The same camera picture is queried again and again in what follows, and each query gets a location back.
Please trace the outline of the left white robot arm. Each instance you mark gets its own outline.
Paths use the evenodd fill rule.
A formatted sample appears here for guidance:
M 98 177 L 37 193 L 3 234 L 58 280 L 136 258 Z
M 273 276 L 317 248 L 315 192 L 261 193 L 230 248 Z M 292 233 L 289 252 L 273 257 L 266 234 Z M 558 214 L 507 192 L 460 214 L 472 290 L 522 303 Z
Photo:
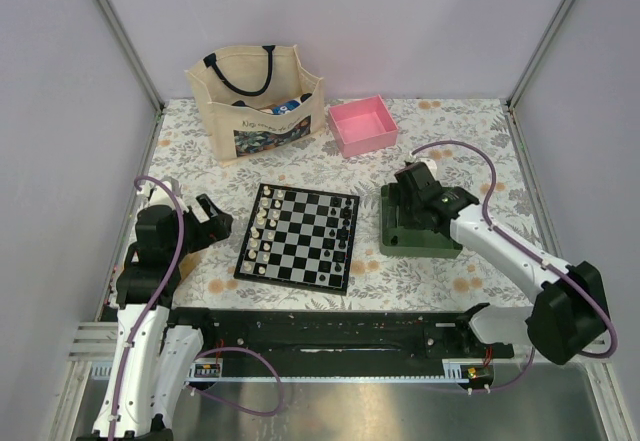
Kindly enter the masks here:
M 158 190 L 137 214 L 135 240 L 116 281 L 117 338 L 100 410 L 88 440 L 170 440 L 180 393 L 196 356 L 216 347 L 203 308 L 173 309 L 181 262 L 227 239 L 233 218 L 206 194 L 206 218 Z

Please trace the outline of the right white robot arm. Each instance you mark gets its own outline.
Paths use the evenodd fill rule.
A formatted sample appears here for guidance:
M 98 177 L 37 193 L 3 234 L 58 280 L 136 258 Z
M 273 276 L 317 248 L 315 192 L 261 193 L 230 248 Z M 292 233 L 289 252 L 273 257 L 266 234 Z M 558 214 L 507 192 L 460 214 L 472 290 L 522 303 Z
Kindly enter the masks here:
M 455 344 L 475 357 L 490 344 L 535 348 L 564 365 L 602 335 L 610 320 L 600 272 L 553 256 L 494 221 L 461 187 L 445 187 L 423 162 L 406 165 L 382 187 L 380 250 L 390 256 L 454 258 L 467 248 L 508 278 L 530 306 L 478 305 L 465 314 Z

